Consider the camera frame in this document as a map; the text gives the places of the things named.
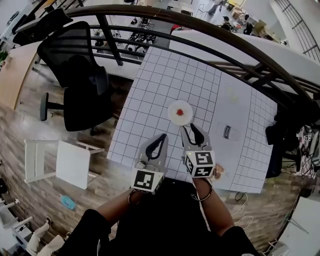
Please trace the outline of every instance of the black office chair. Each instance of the black office chair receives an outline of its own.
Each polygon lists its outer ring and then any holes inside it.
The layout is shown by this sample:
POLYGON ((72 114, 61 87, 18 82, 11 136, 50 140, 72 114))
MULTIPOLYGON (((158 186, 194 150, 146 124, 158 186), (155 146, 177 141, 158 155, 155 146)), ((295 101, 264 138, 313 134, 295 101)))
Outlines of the black office chair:
POLYGON ((69 18, 62 8, 57 8, 40 19, 33 28, 18 32, 13 38, 13 42, 24 46, 33 42, 42 41, 49 36, 49 34, 61 29, 64 25, 72 21, 73 19, 69 18))
POLYGON ((42 97, 41 121, 47 119, 48 109, 63 110, 66 130, 81 131, 111 118, 113 88, 105 68, 95 61, 88 23, 79 21, 56 31, 37 53, 66 88, 63 105, 48 102, 48 93, 42 97))

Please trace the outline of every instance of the black clothing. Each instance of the black clothing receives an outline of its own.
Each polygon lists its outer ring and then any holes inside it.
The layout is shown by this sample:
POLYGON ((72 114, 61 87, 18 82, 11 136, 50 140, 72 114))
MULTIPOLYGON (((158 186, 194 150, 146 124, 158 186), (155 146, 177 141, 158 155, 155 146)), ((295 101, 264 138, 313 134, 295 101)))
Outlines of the black clothing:
POLYGON ((59 256, 163 255, 164 253, 210 253, 210 255, 259 256, 241 227, 227 230, 222 237, 208 231, 199 202, 192 199, 194 186, 164 179, 156 195, 143 198, 119 221, 115 239, 111 227, 97 211, 89 209, 60 249, 59 256))
POLYGON ((224 30, 227 30, 229 32, 231 32, 232 30, 232 27, 231 27, 231 24, 229 22, 225 22, 221 25, 221 28, 224 29, 224 30))

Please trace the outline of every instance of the black sleeve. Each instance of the black sleeve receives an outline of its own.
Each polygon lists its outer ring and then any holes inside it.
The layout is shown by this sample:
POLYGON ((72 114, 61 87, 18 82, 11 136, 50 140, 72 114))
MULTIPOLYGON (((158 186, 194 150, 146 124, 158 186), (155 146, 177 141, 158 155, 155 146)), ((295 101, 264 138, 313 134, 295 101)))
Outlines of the black sleeve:
POLYGON ((228 255, 242 256, 252 254, 260 256, 256 251, 245 231, 239 226, 229 228, 221 237, 223 247, 228 251, 228 255))
POLYGON ((108 243, 110 232, 110 224, 99 212, 86 210, 58 255, 97 255, 99 240, 103 245, 108 243))

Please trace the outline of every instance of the chair backrest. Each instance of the chair backrest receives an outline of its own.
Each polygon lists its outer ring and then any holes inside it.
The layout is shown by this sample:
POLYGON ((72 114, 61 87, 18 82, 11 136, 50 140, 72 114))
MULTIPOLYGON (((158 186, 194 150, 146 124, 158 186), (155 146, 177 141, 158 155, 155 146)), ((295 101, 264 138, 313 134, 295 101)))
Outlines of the chair backrest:
POLYGON ((85 21, 57 30, 39 45, 37 53, 62 87, 91 84, 90 78, 99 67, 92 51, 90 26, 85 21))
POLYGON ((57 140, 25 140, 24 170, 25 183, 52 177, 56 173, 45 174, 46 145, 58 144, 57 140))
POLYGON ((61 29, 64 25, 72 22, 73 19, 69 18, 62 8, 50 11, 46 16, 34 27, 34 39, 41 41, 45 39, 52 32, 61 29))

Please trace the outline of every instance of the plate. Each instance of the plate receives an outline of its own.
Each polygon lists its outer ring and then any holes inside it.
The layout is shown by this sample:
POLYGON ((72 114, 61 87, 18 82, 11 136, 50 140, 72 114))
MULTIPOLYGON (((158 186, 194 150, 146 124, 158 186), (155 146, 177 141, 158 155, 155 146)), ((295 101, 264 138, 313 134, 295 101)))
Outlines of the plate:
POLYGON ((168 117, 177 126, 184 126, 191 122, 194 111, 184 100, 176 100, 168 107, 168 117))

